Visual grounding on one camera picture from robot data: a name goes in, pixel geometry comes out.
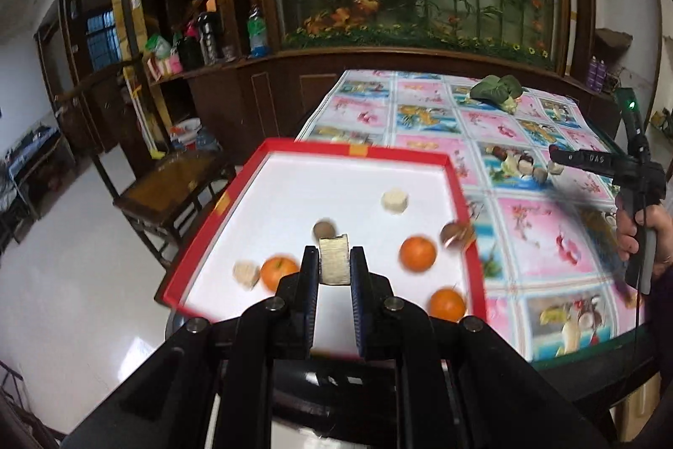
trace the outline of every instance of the red tray rim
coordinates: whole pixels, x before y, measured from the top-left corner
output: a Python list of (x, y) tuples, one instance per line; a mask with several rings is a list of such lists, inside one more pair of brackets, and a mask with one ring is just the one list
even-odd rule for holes
[[(456, 207), (458, 220), (470, 222), (467, 201), (463, 195), (458, 176), (453, 169), (449, 156), (443, 153), (428, 153), (395, 147), (368, 146), (347, 143), (323, 143), (317, 141), (294, 141), (290, 138), (267, 138), (252, 154), (241, 171), (230, 183), (218, 200), (213, 212), (205, 219), (196, 236), (188, 245), (179, 263), (168, 275), (162, 301), (178, 311), (194, 315), (194, 310), (186, 307), (184, 299), (187, 288), (191, 286), (194, 273), (204, 261), (213, 239), (218, 234), (223, 221), (233, 210), (239, 198), (245, 193), (258, 170), (271, 153), (298, 153), (331, 157), (361, 157), (377, 160), (390, 160), (406, 163), (442, 166), (449, 182), (449, 188)], [(487, 320), (486, 294), (477, 242), (465, 250), (467, 283), (472, 314)]]

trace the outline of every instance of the tangerine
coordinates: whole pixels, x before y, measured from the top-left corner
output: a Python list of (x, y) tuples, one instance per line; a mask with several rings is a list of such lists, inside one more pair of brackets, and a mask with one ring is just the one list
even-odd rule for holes
[(259, 271), (259, 277), (270, 291), (276, 293), (276, 290), (278, 290), (278, 283), (283, 276), (298, 272), (299, 266), (294, 260), (289, 257), (277, 255), (264, 261), (264, 264)]
[(430, 297), (429, 314), (440, 320), (460, 321), (467, 307), (461, 294), (451, 287), (443, 287)]
[(437, 246), (424, 236), (410, 236), (400, 247), (400, 261), (415, 273), (427, 271), (437, 258)]

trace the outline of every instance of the tiled floor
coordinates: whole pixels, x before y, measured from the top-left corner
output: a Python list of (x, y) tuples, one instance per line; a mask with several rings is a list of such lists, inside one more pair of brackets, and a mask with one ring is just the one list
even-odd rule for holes
[[(103, 164), (119, 190), (132, 182), (119, 149)], [(0, 359), (24, 376), (42, 422), (69, 433), (163, 343), (168, 310), (153, 300), (163, 272), (93, 166), (20, 245), (8, 245), (0, 258)], [(272, 447), (357, 446), (274, 423)]]

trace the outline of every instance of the window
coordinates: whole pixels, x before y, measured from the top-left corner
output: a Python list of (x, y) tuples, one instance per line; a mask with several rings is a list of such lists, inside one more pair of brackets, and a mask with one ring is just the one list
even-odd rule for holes
[(86, 20), (86, 43), (94, 71), (121, 61), (122, 52), (112, 11), (105, 11)]

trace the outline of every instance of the pink patterned tablecloth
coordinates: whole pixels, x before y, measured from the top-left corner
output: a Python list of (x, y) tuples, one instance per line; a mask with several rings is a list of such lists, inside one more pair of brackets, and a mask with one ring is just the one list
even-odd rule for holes
[[(615, 279), (618, 189), (565, 168), (539, 185), (494, 145), (546, 166), (548, 147), (608, 150), (571, 99), (526, 88), (514, 116), (473, 100), (478, 80), (346, 71), (297, 139), (448, 154), (477, 232), (489, 323), (529, 360), (600, 344), (635, 326), (633, 292)], [(413, 189), (407, 190), (413, 200)]]

